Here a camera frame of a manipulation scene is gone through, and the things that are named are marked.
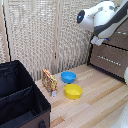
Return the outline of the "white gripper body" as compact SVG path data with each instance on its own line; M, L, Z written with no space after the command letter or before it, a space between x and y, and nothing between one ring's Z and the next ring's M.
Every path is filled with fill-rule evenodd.
M100 46L102 43L103 43L103 39L100 39L99 37L97 36L93 36L90 40L90 43L91 44L96 44L98 46Z

